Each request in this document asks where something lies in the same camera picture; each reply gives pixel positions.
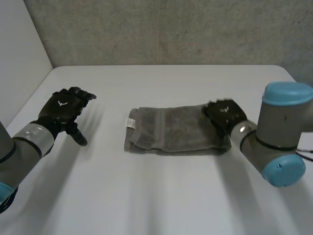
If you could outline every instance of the black glove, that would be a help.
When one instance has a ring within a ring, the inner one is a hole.
[[[96,99],[96,96],[78,87],[71,87],[69,90],[62,89],[53,93],[41,109],[39,119],[32,123],[47,128],[54,138],[58,133],[66,131],[79,145],[85,146],[87,140],[78,130],[77,123],[74,121],[92,99]]]
[[[247,120],[244,111],[232,99],[209,102],[202,111],[217,128],[220,136],[230,135],[238,123]]]

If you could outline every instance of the black cable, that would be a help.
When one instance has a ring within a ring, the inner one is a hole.
[[[308,160],[310,162],[313,162],[313,159],[312,158],[309,158],[309,157],[306,157],[304,155],[302,155],[301,153],[299,152],[303,152],[303,153],[313,153],[313,150],[308,150],[308,149],[297,149],[296,150],[296,154],[298,154],[301,158],[305,159],[305,160]]]
[[[0,214],[5,212],[10,205],[13,203],[16,193],[18,192],[19,187],[0,205]]]

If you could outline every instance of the white tag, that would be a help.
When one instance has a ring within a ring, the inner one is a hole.
[[[135,129],[135,120],[131,118],[126,119],[126,126]]]

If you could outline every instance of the table surface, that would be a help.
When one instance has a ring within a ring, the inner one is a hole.
[[[124,152],[131,108],[233,98],[257,122],[267,83],[292,81],[278,66],[81,66],[54,69],[8,127],[37,118],[51,94],[97,95],[78,118],[89,140],[60,134],[0,216],[2,235],[310,235],[313,164],[288,188],[267,183],[236,147],[216,156]],[[310,148],[303,134],[300,147]]]

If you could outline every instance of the glove logo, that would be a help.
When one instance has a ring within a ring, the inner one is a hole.
[[[58,100],[58,103],[59,103],[59,106],[60,106],[60,107],[61,107],[62,105],[68,104],[68,102],[66,102],[66,103],[61,103],[59,100]]]
[[[229,110],[229,107],[227,106],[227,108],[225,109],[220,109],[221,113],[227,113],[227,111]]]

